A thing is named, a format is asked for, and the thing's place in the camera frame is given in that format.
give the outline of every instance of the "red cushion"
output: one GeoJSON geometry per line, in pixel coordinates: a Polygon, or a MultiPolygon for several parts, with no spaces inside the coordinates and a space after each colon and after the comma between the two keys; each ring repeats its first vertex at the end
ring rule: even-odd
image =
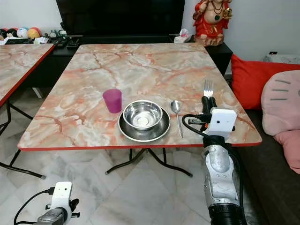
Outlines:
{"type": "Polygon", "coordinates": [[[236,55],[231,58],[232,89],[244,109],[261,109],[261,95],[266,82],[274,75],[300,69],[298,64],[244,61],[236,55]]]}

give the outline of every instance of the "ganesha statue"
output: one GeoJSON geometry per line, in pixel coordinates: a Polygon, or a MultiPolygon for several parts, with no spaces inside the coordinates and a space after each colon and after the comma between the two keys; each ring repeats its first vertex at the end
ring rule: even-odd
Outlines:
{"type": "Polygon", "coordinates": [[[204,46],[220,45],[224,41],[223,29],[228,28],[232,18],[229,3],[232,0],[201,0],[193,15],[196,28],[195,42],[204,46]]]}

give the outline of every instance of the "television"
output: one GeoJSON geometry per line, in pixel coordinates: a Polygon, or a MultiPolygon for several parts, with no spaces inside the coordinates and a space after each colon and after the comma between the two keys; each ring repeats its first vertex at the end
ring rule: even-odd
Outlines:
{"type": "Polygon", "coordinates": [[[56,0],[68,35],[179,34],[185,0],[56,0]]]}

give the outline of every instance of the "tile floor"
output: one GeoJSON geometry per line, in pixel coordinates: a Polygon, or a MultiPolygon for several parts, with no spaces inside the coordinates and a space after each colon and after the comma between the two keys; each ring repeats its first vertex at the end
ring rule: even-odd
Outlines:
{"type": "MultiPolygon", "coordinates": [[[[43,102],[31,89],[18,91],[12,102],[34,115],[43,102]]],[[[5,107],[0,110],[5,122],[5,107]]],[[[30,121],[12,110],[13,120],[0,138],[0,160],[13,157],[22,133],[30,121]]],[[[160,157],[161,150],[155,150],[160,157]]],[[[79,198],[71,225],[209,225],[203,191],[201,149],[167,149],[167,160],[190,171],[190,178],[159,165],[148,153],[134,165],[105,175],[111,166],[127,161],[128,150],[80,150],[21,152],[15,166],[42,173],[45,180],[0,167],[0,221],[12,225],[22,204],[35,193],[58,181],[73,183],[72,198],[79,198]]],[[[255,194],[245,191],[245,211],[249,225],[260,225],[260,209],[255,194]]],[[[45,213],[51,196],[40,195],[30,202],[19,220],[36,221],[45,213]]]]}

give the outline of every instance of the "pink cup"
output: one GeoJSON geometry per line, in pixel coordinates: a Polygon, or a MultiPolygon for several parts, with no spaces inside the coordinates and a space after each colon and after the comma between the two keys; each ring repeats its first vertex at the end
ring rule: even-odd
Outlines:
{"type": "Polygon", "coordinates": [[[111,113],[119,113],[122,110],[122,92],[118,89],[109,89],[103,93],[103,98],[111,113]]]}

